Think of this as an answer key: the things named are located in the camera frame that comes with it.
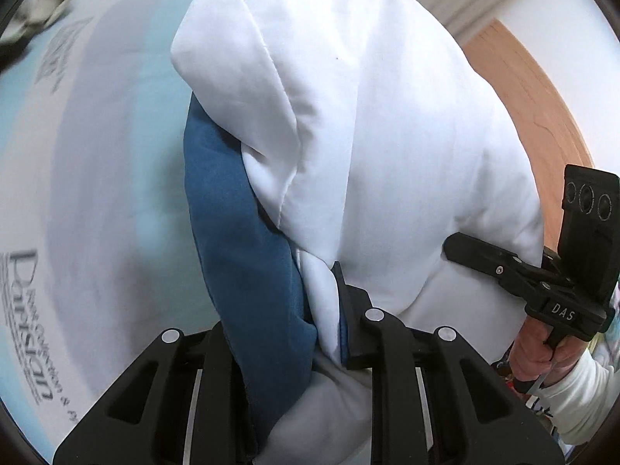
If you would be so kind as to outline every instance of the forearm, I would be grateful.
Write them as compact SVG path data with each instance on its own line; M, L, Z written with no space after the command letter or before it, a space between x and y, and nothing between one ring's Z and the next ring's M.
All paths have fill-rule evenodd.
M538 392L549 404L554 425L566 444L590 440L619 394L619 373L595 362L587 350L562 381Z

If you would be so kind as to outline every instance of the wood grain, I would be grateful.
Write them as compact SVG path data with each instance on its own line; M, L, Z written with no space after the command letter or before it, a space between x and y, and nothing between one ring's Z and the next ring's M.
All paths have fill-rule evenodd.
M463 50L517 127L541 199L545 245L555 250L562 227L564 167L593 167L584 138L551 80L501 22L492 21Z

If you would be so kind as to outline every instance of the white garment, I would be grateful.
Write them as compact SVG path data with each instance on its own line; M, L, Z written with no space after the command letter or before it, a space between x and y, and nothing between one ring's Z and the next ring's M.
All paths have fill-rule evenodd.
M549 404L553 423L566 444L583 444L597 432L620 396L620 372L603 367L585 350L560 382L538 390Z
M258 464L340 463L370 435L370 379L337 366L335 260L408 326L449 325L501 357L523 302L441 246L462 231L539 265L539 199L506 109L429 12L414 0L194 0L172 61L243 143L331 360Z

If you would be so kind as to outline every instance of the person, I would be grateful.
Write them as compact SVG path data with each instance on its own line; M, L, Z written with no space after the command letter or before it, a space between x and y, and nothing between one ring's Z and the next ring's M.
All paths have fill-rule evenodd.
M615 329L618 320L612 327ZM620 371L596 362L588 343L565 337L555 352L544 341L551 327L527 317L510 351L514 376L531 381L548 374L536 395L549 406L566 444L588 442L603 424L620 395Z

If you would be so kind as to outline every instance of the brown wooden surface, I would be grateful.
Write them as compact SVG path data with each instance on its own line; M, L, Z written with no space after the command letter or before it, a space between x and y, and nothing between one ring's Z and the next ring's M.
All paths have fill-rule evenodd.
M562 227L564 166L592 167L590 152L547 75L501 22L491 22L463 50L517 127L541 199L545 245L555 250Z

